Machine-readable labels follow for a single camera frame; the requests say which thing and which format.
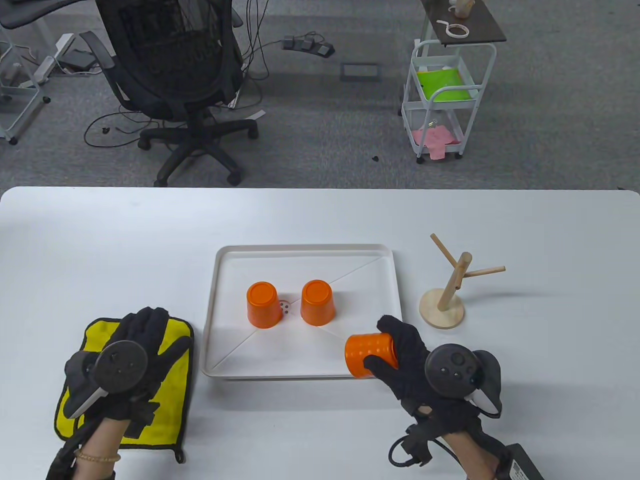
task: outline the mesh chair back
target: mesh chair back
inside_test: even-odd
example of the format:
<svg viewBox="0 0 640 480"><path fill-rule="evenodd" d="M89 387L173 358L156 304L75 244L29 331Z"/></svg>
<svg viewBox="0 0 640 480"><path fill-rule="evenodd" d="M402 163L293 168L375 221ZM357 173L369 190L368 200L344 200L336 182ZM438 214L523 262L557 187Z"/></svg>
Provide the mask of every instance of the mesh chair back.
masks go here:
<svg viewBox="0 0 640 480"><path fill-rule="evenodd" d="M242 80L231 0L97 0L121 66L169 103L230 101Z"/></svg>

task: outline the green folder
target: green folder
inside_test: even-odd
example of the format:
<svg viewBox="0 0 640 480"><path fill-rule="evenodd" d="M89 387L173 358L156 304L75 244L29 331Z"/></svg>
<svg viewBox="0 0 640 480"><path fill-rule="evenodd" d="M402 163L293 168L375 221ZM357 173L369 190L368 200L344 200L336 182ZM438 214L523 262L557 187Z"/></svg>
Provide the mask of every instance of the green folder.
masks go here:
<svg viewBox="0 0 640 480"><path fill-rule="evenodd" d="M449 70L436 70L434 72L418 73L418 81L424 92L424 96L429 100L431 96L444 86L464 85L457 68ZM453 90L451 92L442 92L435 99L439 102L460 102L463 100L471 100L468 90Z"/></svg>

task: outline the gray carpet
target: gray carpet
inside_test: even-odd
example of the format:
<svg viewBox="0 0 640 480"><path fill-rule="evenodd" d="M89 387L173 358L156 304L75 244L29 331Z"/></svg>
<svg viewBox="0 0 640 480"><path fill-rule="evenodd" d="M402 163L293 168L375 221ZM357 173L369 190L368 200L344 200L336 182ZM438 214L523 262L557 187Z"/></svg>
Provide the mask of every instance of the gray carpet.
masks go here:
<svg viewBox="0 0 640 480"><path fill-rule="evenodd" d="M234 3L244 15L241 2ZM260 138L223 140L244 168L245 187L293 188L567 188L640 190L640 50L629 42L640 5L622 0L570 0L488 5L508 41L497 63L463 159L415 163L401 119L398 93L406 77L412 39L419 35L418 0L270 0L264 42L316 30L337 52L322 60L279 45L265 47L271 71L260 83ZM95 5L82 2L48 17L51 29L104 29ZM36 42L27 27L15 41ZM246 43L244 30L237 31ZM472 69L482 61L472 56ZM380 83L342 83L342 61L376 61ZM264 71L261 60L252 71ZM16 185L150 186L168 155L160 144L148 152L135 143L91 148L86 126L116 111L102 76L54 77L45 85L52 103L37 114L20 143L0 141L0 191ZM253 85L241 106L258 100ZM89 140L114 144L132 136L97 123ZM110 127L107 135L102 127ZM372 160L377 156L379 161ZM226 171L210 157L189 161L170 179L176 187L223 187Z"/></svg>

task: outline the yellow cloth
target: yellow cloth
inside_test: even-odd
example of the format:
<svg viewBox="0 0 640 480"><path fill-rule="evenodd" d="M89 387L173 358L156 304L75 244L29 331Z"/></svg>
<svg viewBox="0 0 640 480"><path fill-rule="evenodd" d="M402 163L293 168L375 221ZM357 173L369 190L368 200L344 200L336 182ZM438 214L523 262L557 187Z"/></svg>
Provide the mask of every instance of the yellow cloth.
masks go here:
<svg viewBox="0 0 640 480"><path fill-rule="evenodd" d="M119 320L98 319L84 331L82 350L100 352L113 332L118 328ZM193 338L193 329L184 320L169 318L159 354L178 338ZM184 462L182 440L187 410L191 396L191 369L193 366L193 347L187 351L171 368L162 382L156 396L151 400L160 407L151 425L144 428L139 438L123 438L121 448L171 449L179 463ZM69 398L69 389L65 384L58 401L54 428L62 440L68 440L82 426L84 415L79 419L68 419L63 408Z"/></svg>

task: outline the round wooden base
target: round wooden base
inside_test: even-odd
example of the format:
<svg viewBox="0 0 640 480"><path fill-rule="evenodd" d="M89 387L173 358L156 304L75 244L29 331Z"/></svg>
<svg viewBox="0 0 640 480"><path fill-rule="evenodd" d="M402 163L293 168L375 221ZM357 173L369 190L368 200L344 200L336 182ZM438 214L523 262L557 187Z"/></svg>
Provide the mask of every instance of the round wooden base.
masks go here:
<svg viewBox="0 0 640 480"><path fill-rule="evenodd" d="M420 299L420 315L429 325L442 330L448 330L460 325L465 317L465 306L457 295L454 295L449 302L449 308L444 312L438 310L438 302L442 296L443 289L429 290Z"/></svg>

